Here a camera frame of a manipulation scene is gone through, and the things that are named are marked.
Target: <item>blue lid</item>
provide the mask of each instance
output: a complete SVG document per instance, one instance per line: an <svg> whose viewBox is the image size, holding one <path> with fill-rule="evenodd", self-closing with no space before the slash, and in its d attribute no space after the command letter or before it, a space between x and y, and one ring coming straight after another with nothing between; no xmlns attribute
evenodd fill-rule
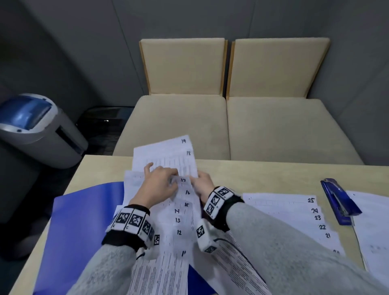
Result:
<svg viewBox="0 0 389 295"><path fill-rule="evenodd" d="M51 109L51 103L31 96L16 96L0 104L0 123L25 130L34 128Z"/></svg>

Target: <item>seat cushion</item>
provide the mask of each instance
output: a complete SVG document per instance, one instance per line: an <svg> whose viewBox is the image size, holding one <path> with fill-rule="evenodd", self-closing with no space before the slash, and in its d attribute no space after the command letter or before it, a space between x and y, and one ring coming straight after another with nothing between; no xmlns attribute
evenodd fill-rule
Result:
<svg viewBox="0 0 389 295"><path fill-rule="evenodd" d="M231 160L363 165L318 99L231 97Z"/></svg>
<svg viewBox="0 0 389 295"><path fill-rule="evenodd" d="M224 38L142 39L149 93L220 94Z"/></svg>
<svg viewBox="0 0 389 295"><path fill-rule="evenodd" d="M226 100L219 95L146 95L140 98L114 156L188 134L196 159L229 160Z"/></svg>
<svg viewBox="0 0 389 295"><path fill-rule="evenodd" d="M238 39L230 97L306 97L328 38Z"/></svg>

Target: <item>gray trash can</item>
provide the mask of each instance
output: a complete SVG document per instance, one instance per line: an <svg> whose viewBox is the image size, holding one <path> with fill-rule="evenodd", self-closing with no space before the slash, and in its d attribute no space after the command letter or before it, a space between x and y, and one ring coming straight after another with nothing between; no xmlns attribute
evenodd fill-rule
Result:
<svg viewBox="0 0 389 295"><path fill-rule="evenodd" d="M54 102L24 93L0 105L0 138L50 167L80 162L88 142Z"/></svg>

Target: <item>table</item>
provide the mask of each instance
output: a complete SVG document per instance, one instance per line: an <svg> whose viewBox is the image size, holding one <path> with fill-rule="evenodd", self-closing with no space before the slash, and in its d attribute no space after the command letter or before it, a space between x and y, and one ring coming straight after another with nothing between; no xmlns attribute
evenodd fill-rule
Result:
<svg viewBox="0 0 389 295"><path fill-rule="evenodd" d="M347 257L363 267L362 257L352 228L340 226L332 212L320 180L335 178L345 190L389 196L389 167L328 165L304 163L196 160L215 185L225 185L238 192L290 193L316 195L326 220L339 233ZM124 171L131 170L132 157L86 155L74 174L65 194L94 185L123 181ZM10 295L33 293L49 223L38 240Z"/></svg>

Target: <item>blue plastic folder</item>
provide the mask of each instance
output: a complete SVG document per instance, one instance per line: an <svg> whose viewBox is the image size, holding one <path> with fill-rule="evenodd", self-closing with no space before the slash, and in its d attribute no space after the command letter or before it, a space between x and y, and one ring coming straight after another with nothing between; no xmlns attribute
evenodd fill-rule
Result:
<svg viewBox="0 0 389 295"><path fill-rule="evenodd" d="M47 241L34 295L65 295L101 247L117 205L123 203L123 182L105 183L55 198ZM190 266L188 294L215 291Z"/></svg>

